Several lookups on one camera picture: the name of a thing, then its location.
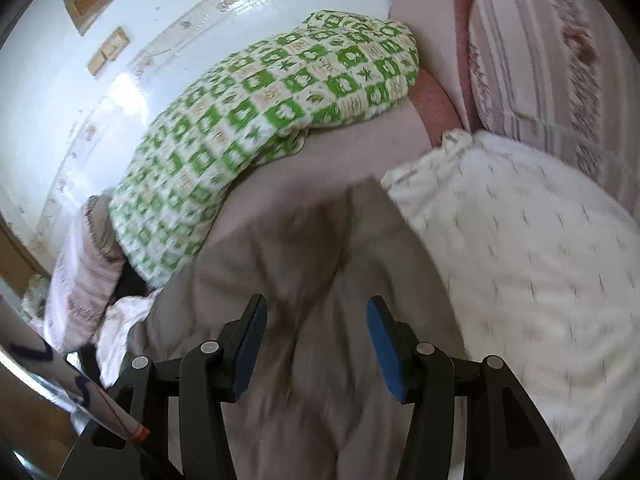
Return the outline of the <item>white leaf print duvet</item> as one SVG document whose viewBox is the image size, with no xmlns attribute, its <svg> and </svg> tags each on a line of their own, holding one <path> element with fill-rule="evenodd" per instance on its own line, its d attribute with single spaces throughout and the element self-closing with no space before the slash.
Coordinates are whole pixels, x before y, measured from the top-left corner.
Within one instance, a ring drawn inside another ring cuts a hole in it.
<svg viewBox="0 0 640 480">
<path fill-rule="evenodd" d="M 579 479 L 639 445 L 639 229 L 559 159 L 448 131 L 382 187 L 431 254 L 470 359 L 501 356 Z"/>
</svg>

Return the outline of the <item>white patterned pen-like rod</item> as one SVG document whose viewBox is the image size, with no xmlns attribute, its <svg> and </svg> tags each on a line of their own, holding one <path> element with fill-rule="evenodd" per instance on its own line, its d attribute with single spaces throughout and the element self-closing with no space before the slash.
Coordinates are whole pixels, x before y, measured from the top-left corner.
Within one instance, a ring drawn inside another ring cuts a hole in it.
<svg viewBox="0 0 640 480">
<path fill-rule="evenodd" d="M 29 373 L 61 388 L 70 402 L 112 434 L 135 445 L 149 437 L 149 430 L 145 426 L 121 408 L 86 374 L 63 359 L 4 298 L 1 298 L 1 347 Z"/>
</svg>

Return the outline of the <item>small wooden wall plaque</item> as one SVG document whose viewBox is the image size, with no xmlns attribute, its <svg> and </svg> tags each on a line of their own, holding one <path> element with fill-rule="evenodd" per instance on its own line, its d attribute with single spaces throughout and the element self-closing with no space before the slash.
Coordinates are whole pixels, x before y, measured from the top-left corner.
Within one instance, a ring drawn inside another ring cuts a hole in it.
<svg viewBox="0 0 640 480">
<path fill-rule="evenodd" d="M 129 44 L 130 40 L 126 32 L 121 27 L 117 27 L 90 58 L 87 64 L 90 75 L 93 77 L 98 76 L 101 70 L 108 63 L 114 62 Z"/>
</svg>

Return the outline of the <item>brown quilted puffer jacket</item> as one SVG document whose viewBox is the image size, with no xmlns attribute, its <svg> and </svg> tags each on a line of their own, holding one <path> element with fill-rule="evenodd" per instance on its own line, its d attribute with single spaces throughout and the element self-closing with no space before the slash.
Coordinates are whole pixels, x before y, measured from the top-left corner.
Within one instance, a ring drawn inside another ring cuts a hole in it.
<svg viewBox="0 0 640 480">
<path fill-rule="evenodd" d="M 247 392 L 224 407 L 242 479 L 391 479 L 411 411 L 388 391 L 367 303 L 463 356 L 446 287 L 381 185 L 368 179 L 307 208 L 268 214 L 207 246 L 128 335 L 130 356 L 180 358 L 238 318 L 250 297 L 268 325 Z"/>
</svg>

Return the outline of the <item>green white patterned pillow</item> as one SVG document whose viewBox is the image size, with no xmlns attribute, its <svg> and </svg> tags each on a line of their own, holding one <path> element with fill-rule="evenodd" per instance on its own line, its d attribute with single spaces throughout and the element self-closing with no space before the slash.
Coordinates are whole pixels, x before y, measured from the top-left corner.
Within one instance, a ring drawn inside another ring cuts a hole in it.
<svg viewBox="0 0 640 480">
<path fill-rule="evenodd" d="M 407 25 L 331 10 L 229 54 L 154 119 L 115 188 L 110 217 L 131 266 L 164 286 L 245 170 L 299 152 L 312 129 L 386 112 L 419 68 Z"/>
</svg>

